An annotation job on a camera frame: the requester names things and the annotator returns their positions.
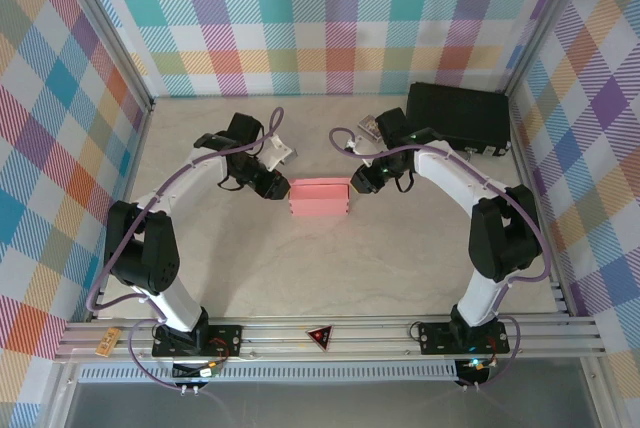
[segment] black box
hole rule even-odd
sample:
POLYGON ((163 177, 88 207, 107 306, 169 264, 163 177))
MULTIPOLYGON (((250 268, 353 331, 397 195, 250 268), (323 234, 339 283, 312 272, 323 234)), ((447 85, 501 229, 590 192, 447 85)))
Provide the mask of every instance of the black box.
POLYGON ((511 148, 509 99, 499 93, 414 83, 407 122, 412 130, 433 128, 454 150, 502 156, 511 148))

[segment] pink block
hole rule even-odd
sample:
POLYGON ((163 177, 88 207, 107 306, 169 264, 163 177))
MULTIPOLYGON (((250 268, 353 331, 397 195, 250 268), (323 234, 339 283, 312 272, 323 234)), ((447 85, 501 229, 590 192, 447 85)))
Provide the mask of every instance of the pink block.
POLYGON ((294 216, 346 215, 349 213, 349 178, 294 180, 289 206, 294 216))

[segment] triangle warning label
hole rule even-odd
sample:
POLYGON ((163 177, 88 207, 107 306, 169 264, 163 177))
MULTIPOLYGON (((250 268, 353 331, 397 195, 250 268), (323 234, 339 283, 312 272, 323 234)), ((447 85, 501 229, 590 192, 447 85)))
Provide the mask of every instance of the triangle warning label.
POLYGON ((322 351, 327 351, 329 349, 329 340, 331 339, 332 331, 333 326, 324 326, 307 331, 307 335, 309 335, 309 338, 311 338, 316 345, 322 348, 322 351))

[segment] white table surface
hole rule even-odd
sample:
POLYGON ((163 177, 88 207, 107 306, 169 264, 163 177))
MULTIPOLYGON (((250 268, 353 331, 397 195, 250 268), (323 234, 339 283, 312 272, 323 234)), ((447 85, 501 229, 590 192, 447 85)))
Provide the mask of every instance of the white table surface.
MULTIPOLYGON (((331 147, 329 130, 355 130, 365 115, 405 104, 404 96, 159 100, 133 199, 178 169, 203 133, 225 129, 234 112, 266 125, 276 106, 286 110, 278 134, 299 155, 279 168, 289 180, 350 177, 359 163, 331 147)), ((507 185, 519 184, 511 155, 477 155, 471 162, 507 185)), ((175 231, 179 276, 211 316, 447 314, 473 271, 468 216, 422 178, 408 194, 398 193, 394 183, 377 195, 351 190, 351 212, 342 217, 293 217, 287 200, 263 200, 250 188, 229 193, 214 187, 175 231)), ((523 274, 541 271, 538 258, 523 274)), ((111 277, 104 299, 129 292, 111 277)), ((501 307, 504 313, 555 310, 548 281, 516 284, 501 307)), ((100 316, 150 314, 128 301, 100 316)))

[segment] plaid wall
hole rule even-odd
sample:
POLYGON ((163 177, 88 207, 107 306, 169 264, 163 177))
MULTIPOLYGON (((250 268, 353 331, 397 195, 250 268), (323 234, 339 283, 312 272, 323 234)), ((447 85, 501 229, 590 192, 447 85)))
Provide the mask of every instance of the plaid wall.
POLYGON ((560 263, 640 426, 640 0, 571 0, 514 117, 560 263))
POLYGON ((546 0, 102 0, 157 95, 502 88, 546 0))
POLYGON ((0 0, 0 427, 34 423, 141 119, 76 0, 0 0))

